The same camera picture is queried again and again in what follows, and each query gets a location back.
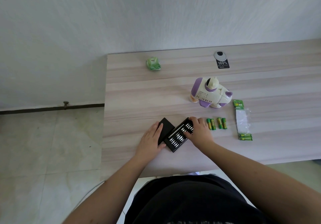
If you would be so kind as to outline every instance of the hand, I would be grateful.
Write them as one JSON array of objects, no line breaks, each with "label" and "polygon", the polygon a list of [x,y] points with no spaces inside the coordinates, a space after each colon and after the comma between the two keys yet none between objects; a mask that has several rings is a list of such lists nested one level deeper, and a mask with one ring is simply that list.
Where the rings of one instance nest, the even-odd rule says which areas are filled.
[{"label": "hand", "polygon": [[190,117],[189,119],[193,122],[193,134],[189,132],[184,132],[184,134],[198,149],[206,144],[214,143],[211,131],[204,119],[197,119],[196,117]]},{"label": "hand", "polygon": [[159,122],[154,123],[145,132],[136,149],[134,157],[146,162],[146,164],[153,160],[158,153],[166,147],[165,144],[158,145],[158,138],[163,128],[163,124],[160,124],[157,128],[158,124]]}]

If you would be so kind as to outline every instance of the white wall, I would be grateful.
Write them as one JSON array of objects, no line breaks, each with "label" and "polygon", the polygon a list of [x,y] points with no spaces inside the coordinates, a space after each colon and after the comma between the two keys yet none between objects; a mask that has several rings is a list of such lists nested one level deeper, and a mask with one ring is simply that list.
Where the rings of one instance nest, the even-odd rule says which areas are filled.
[{"label": "white wall", "polygon": [[0,108],[104,102],[116,52],[321,37],[321,0],[0,0]]}]

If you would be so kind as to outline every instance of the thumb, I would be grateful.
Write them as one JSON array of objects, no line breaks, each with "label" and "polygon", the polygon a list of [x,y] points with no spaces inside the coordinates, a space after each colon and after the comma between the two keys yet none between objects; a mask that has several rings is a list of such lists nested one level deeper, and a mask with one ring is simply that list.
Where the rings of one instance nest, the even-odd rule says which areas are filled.
[{"label": "thumb", "polygon": [[183,132],[183,134],[188,138],[189,140],[192,138],[192,135],[189,132]]},{"label": "thumb", "polygon": [[161,151],[165,147],[166,147],[166,144],[160,144],[157,148],[158,148],[159,151]]}]

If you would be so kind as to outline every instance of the person's left hand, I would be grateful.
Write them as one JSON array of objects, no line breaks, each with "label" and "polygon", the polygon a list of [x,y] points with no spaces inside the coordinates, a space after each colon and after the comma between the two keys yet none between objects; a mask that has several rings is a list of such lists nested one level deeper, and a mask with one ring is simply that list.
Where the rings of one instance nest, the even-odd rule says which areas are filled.
[{"label": "person's left hand", "polygon": [[154,123],[143,135],[139,145],[137,146],[135,156],[137,159],[149,163],[153,160],[162,149],[166,147],[165,144],[158,145],[158,138],[161,134],[163,124],[157,128],[159,122]]}]

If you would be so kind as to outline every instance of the white cable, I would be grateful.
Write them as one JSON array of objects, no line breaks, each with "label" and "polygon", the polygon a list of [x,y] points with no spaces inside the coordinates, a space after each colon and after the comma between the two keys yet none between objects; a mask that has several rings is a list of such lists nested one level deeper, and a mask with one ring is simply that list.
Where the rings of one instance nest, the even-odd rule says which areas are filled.
[{"label": "white cable", "polygon": [[76,205],[76,207],[73,209],[73,211],[80,205],[80,203],[82,202],[82,200],[94,189],[94,188],[96,188],[96,187],[98,187],[99,185],[101,185],[102,183],[104,183],[106,180],[104,180],[104,181],[101,181],[99,184],[97,184],[95,187],[93,187],[91,190],[89,190],[86,194],[85,194],[85,196],[77,203],[77,205]]}]

